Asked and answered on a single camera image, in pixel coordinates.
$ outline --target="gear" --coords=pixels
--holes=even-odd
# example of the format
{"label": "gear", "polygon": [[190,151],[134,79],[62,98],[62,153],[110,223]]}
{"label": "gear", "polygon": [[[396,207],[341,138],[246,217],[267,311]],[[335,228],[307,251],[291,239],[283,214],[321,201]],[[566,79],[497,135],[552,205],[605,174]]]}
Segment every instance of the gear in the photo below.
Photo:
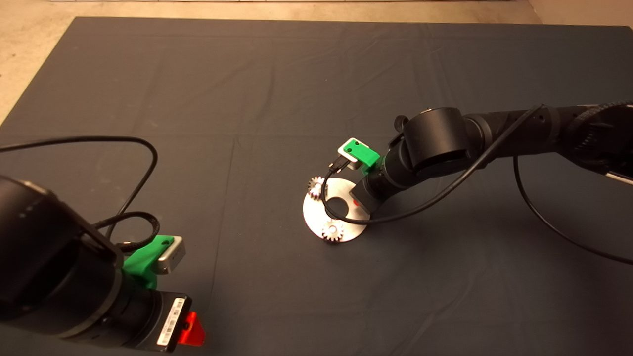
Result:
{"label": "gear", "polygon": [[321,186],[323,184],[324,179],[321,177],[314,177],[310,179],[308,183],[308,194],[310,198],[314,200],[321,199]]}
{"label": "gear", "polygon": [[343,239],[343,223],[340,220],[328,220],[323,226],[321,236],[326,242],[337,243]]}

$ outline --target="gray tablecloth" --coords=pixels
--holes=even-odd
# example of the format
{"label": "gray tablecloth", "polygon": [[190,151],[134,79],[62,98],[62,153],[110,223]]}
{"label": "gray tablecloth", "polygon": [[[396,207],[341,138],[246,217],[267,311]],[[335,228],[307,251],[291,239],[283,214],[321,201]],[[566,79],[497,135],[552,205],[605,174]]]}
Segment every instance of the gray tablecloth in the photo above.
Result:
{"label": "gray tablecloth", "polygon": [[[508,160],[433,209],[340,246],[312,235],[301,203],[345,139],[384,153],[396,115],[630,99],[631,58],[625,27],[78,18],[0,143],[112,134],[158,147],[132,208],[184,236],[187,256],[159,287],[190,294],[208,333],[204,347],[176,354],[630,355],[633,268],[548,231]],[[95,221],[116,211],[147,159],[131,145],[79,144],[4,154],[0,172]],[[523,162],[555,224],[633,257],[630,186],[556,155]],[[121,224],[115,239],[146,229]],[[0,330],[3,355],[137,354]]]}

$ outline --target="beige floor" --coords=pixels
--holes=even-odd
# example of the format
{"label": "beige floor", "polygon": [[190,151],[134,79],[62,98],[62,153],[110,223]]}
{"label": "beige floor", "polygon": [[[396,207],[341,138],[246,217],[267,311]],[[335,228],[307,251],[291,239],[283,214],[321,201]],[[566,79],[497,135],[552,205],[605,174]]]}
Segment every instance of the beige floor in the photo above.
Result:
{"label": "beige floor", "polygon": [[[534,1],[545,8],[543,12],[549,16],[549,23],[564,23],[558,18],[568,13],[569,7],[545,3],[558,0]],[[565,1],[633,3],[630,0]],[[48,0],[0,0],[0,123],[75,16],[541,23],[527,0],[421,3],[52,3]]]}

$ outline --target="barcode label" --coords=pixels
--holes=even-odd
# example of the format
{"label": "barcode label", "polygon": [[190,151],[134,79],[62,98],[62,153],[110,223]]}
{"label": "barcode label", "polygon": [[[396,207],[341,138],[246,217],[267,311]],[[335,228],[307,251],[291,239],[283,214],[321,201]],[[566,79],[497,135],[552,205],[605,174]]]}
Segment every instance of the barcode label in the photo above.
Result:
{"label": "barcode label", "polygon": [[185,305],[185,298],[176,298],[173,300],[172,308],[169,310],[169,315],[167,315],[163,330],[158,336],[157,345],[167,346],[167,344],[169,344],[169,339],[172,338],[173,329],[176,326],[176,322],[178,322],[178,317],[180,316],[183,305]]}

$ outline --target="cable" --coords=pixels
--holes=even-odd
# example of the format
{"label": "cable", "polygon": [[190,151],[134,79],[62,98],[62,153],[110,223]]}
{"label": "cable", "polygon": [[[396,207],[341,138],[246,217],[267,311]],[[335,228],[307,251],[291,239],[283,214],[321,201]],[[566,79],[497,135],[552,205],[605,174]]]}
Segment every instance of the cable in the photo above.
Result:
{"label": "cable", "polygon": [[[391,215],[387,217],[381,217],[377,219],[369,219],[369,220],[356,220],[356,219],[348,219],[346,217],[340,216],[337,212],[333,211],[332,208],[327,203],[326,199],[321,199],[323,201],[323,206],[325,207],[325,211],[327,214],[334,218],[339,219],[341,221],[349,222],[350,224],[359,224],[359,225],[373,225],[373,224],[382,224],[385,222],[392,222],[399,219],[403,219],[405,217],[409,217],[411,215],[420,213],[442,199],[444,199],[448,194],[454,191],[458,186],[461,185],[468,177],[470,177],[473,172],[478,169],[484,162],[488,160],[488,158],[492,157],[492,155],[496,152],[496,150],[506,141],[508,136],[512,134],[521,124],[526,121],[529,117],[531,117],[538,109],[540,109],[542,105],[535,105],[531,109],[527,110],[523,113],[516,121],[514,121],[499,137],[488,147],[473,164],[466,169],[457,179],[455,179],[451,184],[449,184],[446,188],[444,188],[441,192],[435,195],[430,200],[426,201],[424,204],[417,206],[416,208],[396,215]],[[330,170],[327,175],[323,178],[323,183],[321,185],[321,196],[325,197],[325,187],[327,185],[327,180],[339,170],[340,167],[330,167]]]}
{"label": "cable", "polygon": [[[156,163],[158,162],[158,152],[156,148],[149,142],[138,138],[138,137],[129,137],[129,136],[70,136],[70,137],[61,137],[56,139],[45,139],[40,141],[32,141],[29,143],[18,143],[18,144],[8,144],[6,146],[0,146],[0,153],[9,152],[9,151],[17,151],[19,149],[27,149],[27,148],[35,148],[42,146],[53,146],[56,144],[65,144],[65,143],[82,143],[82,142],[128,142],[128,143],[137,143],[145,146],[152,154],[152,160],[147,168],[145,174],[140,179],[139,183],[136,185],[134,190],[127,197],[121,208],[119,208],[118,212],[115,216],[121,215],[124,213],[127,208],[130,206],[134,198],[139,194],[139,191],[143,188],[149,176],[154,172],[154,168],[156,167]],[[109,226],[106,231],[105,237],[110,239],[112,236],[112,232],[116,223]]]}
{"label": "cable", "polygon": [[138,242],[117,243],[116,244],[116,246],[119,247],[122,252],[132,252],[132,251],[138,250],[139,248],[147,246],[150,242],[152,242],[154,240],[156,235],[158,235],[158,231],[160,230],[160,222],[158,221],[158,219],[154,215],[152,215],[152,214],[150,214],[148,212],[127,212],[127,213],[121,213],[121,214],[115,215],[113,217],[109,217],[109,218],[107,218],[105,220],[99,221],[99,222],[93,224],[93,226],[95,227],[95,229],[99,230],[99,229],[102,229],[102,228],[104,228],[106,226],[113,226],[117,222],[123,221],[125,219],[129,219],[131,217],[140,217],[142,219],[145,219],[147,222],[149,222],[152,225],[152,233],[145,240],[138,241]]}
{"label": "cable", "polygon": [[597,250],[597,249],[595,249],[593,247],[590,247],[590,246],[587,246],[587,245],[583,245],[583,244],[581,244],[581,243],[579,243],[577,241],[574,241],[569,236],[567,236],[565,233],[561,232],[554,225],[552,225],[552,223],[550,223],[547,219],[545,219],[545,217],[543,215],[541,215],[541,213],[534,206],[534,204],[532,203],[530,198],[527,196],[527,193],[525,192],[525,188],[523,187],[523,182],[521,181],[521,175],[519,174],[518,157],[517,156],[514,156],[512,158],[512,163],[513,163],[513,166],[514,166],[514,173],[515,173],[515,179],[517,181],[517,188],[518,188],[519,193],[521,193],[521,197],[525,201],[525,204],[527,204],[527,207],[530,208],[532,213],[534,213],[534,215],[536,215],[536,217],[539,218],[539,220],[542,221],[543,224],[547,225],[548,228],[550,228],[552,231],[557,233],[557,235],[559,235],[563,239],[567,240],[569,243],[572,243],[573,245],[576,245],[576,246],[582,248],[585,251],[594,253],[594,254],[596,254],[598,256],[601,256],[601,257],[604,257],[604,258],[608,258],[608,259],[613,260],[613,261],[622,262],[623,264],[633,265],[633,260],[631,260],[629,258],[621,257],[621,256],[617,256],[617,255],[612,255],[611,253],[603,252],[603,251]]}

